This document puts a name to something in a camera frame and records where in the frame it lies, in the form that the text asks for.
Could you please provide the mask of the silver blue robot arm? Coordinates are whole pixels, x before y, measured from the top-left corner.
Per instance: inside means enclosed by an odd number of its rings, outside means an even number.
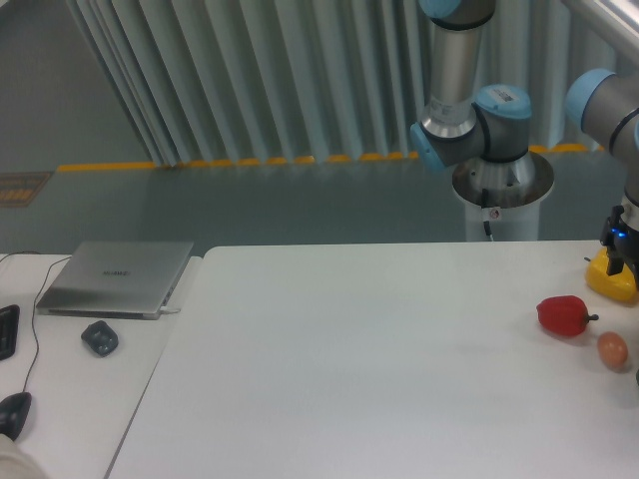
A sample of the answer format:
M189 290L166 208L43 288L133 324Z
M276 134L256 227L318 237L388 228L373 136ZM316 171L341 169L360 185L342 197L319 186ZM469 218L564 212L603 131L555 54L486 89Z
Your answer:
M469 241L536 240L539 209L554 184L549 162L530 151L531 101L517 87L472 88L483 26L492 1L423 1L434 27L430 95L410 128L418 157L436 171L452 168L465 207ZM582 74L565 99L568 118L626 166L619 205L605 220L605 271L638 271L638 78L606 69Z

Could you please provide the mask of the beige sleeve forearm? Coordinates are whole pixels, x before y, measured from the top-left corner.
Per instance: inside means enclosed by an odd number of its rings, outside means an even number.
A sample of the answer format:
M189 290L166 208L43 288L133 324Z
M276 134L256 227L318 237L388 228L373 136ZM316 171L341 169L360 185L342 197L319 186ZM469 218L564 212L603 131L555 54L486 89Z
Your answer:
M24 454L14 441L5 435L1 435L0 467L2 479L37 479L46 477L34 460Z

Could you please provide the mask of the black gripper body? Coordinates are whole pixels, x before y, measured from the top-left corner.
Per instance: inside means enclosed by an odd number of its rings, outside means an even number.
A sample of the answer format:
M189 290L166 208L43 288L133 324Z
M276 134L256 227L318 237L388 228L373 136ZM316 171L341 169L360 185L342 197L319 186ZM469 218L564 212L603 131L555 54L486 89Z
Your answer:
M630 205L612 208L601 234L601 244L613 257L638 257L638 230L630 226Z

